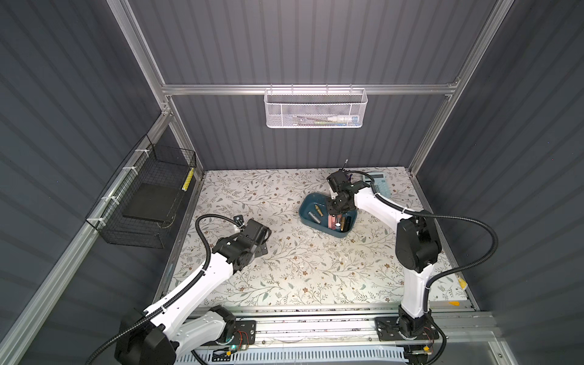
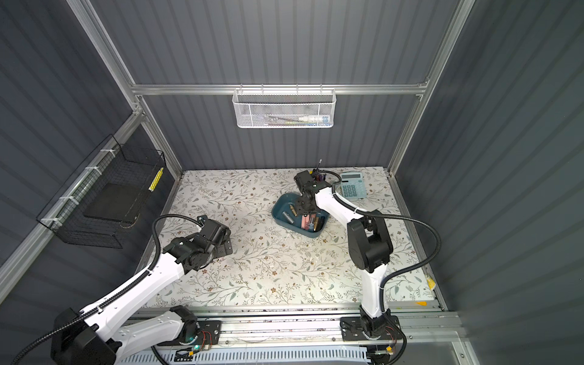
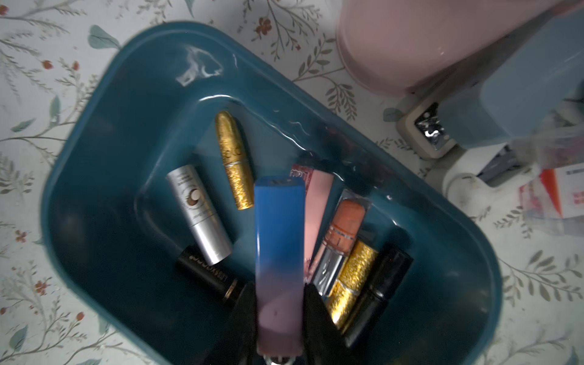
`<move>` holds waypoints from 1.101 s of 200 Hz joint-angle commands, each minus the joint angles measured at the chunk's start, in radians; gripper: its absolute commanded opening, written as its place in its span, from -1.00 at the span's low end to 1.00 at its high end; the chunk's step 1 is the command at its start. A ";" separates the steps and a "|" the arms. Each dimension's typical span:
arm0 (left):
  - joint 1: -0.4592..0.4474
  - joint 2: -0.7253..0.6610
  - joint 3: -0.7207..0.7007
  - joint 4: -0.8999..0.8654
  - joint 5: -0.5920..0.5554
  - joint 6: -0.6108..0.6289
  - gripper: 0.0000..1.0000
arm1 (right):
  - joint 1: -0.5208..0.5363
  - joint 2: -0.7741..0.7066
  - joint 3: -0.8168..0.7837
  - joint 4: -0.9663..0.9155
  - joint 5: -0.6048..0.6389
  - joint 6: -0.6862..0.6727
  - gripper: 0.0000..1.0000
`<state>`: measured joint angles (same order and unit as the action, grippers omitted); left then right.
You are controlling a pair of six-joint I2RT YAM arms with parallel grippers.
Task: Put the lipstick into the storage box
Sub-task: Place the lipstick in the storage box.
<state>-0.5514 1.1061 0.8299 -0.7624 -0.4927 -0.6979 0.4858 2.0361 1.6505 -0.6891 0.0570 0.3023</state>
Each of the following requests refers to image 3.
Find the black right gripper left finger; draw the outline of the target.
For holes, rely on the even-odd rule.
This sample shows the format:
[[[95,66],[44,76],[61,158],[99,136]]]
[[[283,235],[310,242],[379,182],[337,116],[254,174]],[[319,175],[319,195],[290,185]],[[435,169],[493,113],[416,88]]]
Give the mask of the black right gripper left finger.
[[[254,364],[257,342],[256,286],[247,284],[217,344],[201,364]]]

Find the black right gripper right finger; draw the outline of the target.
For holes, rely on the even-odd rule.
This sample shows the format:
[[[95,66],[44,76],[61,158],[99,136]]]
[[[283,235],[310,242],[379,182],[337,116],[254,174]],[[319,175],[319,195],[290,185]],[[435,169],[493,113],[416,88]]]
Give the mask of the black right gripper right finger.
[[[303,341],[306,364],[359,364],[313,284],[304,286]]]

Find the gold lipstick tube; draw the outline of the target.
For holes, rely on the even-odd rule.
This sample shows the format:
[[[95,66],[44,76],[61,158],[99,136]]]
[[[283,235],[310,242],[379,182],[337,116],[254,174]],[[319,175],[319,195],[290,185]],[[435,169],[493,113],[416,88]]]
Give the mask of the gold lipstick tube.
[[[337,329],[342,329],[357,302],[379,253],[363,240],[357,240],[336,278],[325,306]]]

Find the black mascara tube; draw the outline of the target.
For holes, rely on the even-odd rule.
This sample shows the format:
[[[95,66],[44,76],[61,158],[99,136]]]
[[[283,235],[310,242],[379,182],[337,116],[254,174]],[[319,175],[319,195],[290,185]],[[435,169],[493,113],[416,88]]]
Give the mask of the black mascara tube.
[[[181,252],[176,260],[176,268],[230,307],[236,304],[245,287],[244,281],[220,264],[208,264],[193,246]]]

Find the black gold lipstick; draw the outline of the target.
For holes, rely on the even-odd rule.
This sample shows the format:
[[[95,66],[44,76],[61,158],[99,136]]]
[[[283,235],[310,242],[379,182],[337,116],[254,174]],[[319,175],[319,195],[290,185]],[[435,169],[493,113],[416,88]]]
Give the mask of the black gold lipstick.
[[[413,258],[405,251],[394,244],[386,244],[342,327],[349,348],[355,348],[376,326],[412,263]]]

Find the orange clear cap lipstick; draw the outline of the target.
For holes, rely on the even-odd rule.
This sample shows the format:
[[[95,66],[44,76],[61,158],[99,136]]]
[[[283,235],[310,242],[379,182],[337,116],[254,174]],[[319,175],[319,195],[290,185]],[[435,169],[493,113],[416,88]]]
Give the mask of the orange clear cap lipstick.
[[[342,199],[310,266],[310,284],[321,297],[328,297],[349,257],[367,212],[359,199]]]

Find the silver lipstick tube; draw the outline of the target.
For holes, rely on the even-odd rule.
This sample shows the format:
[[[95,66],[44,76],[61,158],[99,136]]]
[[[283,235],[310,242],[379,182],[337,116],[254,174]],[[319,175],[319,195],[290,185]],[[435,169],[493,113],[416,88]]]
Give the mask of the silver lipstick tube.
[[[214,266],[233,252],[233,245],[212,201],[192,165],[166,176],[205,261]]]

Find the blue pink lipstick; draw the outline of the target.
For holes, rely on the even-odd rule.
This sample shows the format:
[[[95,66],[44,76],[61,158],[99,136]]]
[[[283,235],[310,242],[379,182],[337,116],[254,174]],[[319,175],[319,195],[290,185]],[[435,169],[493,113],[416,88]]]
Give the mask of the blue pink lipstick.
[[[254,186],[257,351],[303,353],[305,183],[266,176]]]

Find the pink lip gloss tube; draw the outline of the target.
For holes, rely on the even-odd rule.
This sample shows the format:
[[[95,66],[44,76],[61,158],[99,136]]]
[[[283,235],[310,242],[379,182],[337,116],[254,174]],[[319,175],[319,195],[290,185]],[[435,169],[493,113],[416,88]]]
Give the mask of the pink lip gloss tube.
[[[308,282],[313,251],[319,236],[334,176],[322,170],[299,164],[292,165],[290,176],[299,177],[305,183],[304,281]]]

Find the gold glitter lipstick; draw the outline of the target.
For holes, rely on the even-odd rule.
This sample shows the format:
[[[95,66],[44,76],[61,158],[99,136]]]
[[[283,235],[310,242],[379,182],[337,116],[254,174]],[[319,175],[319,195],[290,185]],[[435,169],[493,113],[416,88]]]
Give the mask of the gold glitter lipstick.
[[[252,170],[236,120],[227,111],[215,117],[221,159],[238,210],[254,206]]]

